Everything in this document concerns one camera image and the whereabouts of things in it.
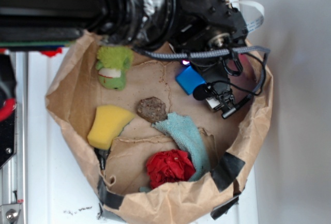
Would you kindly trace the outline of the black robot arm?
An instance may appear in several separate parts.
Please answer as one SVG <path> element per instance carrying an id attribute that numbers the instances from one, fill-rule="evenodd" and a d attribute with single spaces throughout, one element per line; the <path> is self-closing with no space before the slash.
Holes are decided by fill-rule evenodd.
<path id="1" fill-rule="evenodd" d="M 238 55 L 248 26 L 227 0 L 1 0 L 1 47 L 46 51 L 78 40 L 84 32 L 103 45 L 131 46 L 166 60 L 156 50 L 169 43 L 170 60 L 187 60 L 206 81 L 193 95 L 213 97 L 227 118 L 249 99 L 235 102 L 229 76 L 243 71 Z"/>

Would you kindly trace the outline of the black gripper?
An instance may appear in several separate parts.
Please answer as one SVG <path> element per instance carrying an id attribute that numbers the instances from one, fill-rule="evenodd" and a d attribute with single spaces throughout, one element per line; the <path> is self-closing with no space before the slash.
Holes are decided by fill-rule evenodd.
<path id="1" fill-rule="evenodd" d="M 193 90 L 194 99 L 206 101 L 211 110 L 221 111 L 224 119 L 240 109 L 240 104 L 235 102 L 229 78 L 240 76 L 244 70 L 238 54 L 231 52 L 229 56 L 214 61 L 191 61 L 190 65 L 203 79 Z"/>

